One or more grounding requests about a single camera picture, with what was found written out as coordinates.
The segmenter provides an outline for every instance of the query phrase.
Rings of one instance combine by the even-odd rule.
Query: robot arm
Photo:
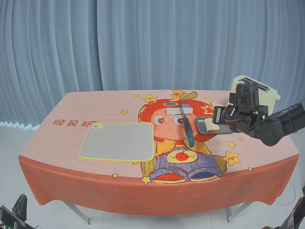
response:
[[[213,123],[228,125],[232,132],[244,132],[267,146],[276,145],[284,136],[305,127],[305,99],[268,116],[268,106],[259,104],[258,84],[239,83],[230,94],[227,107],[216,106]]]

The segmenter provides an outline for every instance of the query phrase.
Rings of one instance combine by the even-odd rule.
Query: teal knife handle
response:
[[[194,145],[195,145],[195,140],[194,140],[193,132],[187,132],[187,133],[186,133],[186,136],[187,136],[188,141],[189,141],[189,146],[190,146],[190,147],[194,147]]]
[[[189,146],[194,147],[195,140],[194,140],[194,136],[193,136],[192,126],[190,124],[189,119],[186,116],[184,117],[183,124],[184,124],[185,135],[189,141]]]

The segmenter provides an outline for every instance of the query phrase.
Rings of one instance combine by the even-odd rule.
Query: table leg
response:
[[[245,202],[240,206],[233,214],[228,217],[228,222],[234,221],[237,217],[239,217],[253,202]]]
[[[64,202],[85,224],[89,224],[89,218],[85,216],[74,204]]]

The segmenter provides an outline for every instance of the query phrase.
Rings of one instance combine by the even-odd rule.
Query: white floor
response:
[[[40,206],[18,163],[18,155],[33,135],[34,130],[25,130],[13,126],[0,126],[0,206],[11,209],[18,197],[24,193],[28,198],[27,223],[32,227],[40,225],[49,228],[90,228],[84,224],[63,202],[52,201]],[[303,196],[305,186],[305,129],[291,135],[292,141],[300,152],[295,171],[284,193],[273,205],[254,202],[246,212],[235,221],[228,223],[227,216],[234,212],[238,205],[215,211],[183,216],[134,216],[107,213],[79,207],[91,220],[94,229],[108,228],[234,228],[261,229],[264,226],[280,226],[290,214],[297,200]],[[305,228],[305,222],[299,229]]]

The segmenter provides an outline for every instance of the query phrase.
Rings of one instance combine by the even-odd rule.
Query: blue curtain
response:
[[[98,0],[104,90],[230,90],[247,75],[276,109],[305,97],[305,0]]]
[[[67,92],[229,90],[244,74],[305,97],[305,0],[0,0],[0,121],[40,124]]]
[[[0,121],[35,126],[66,93],[94,90],[97,0],[0,0]]]

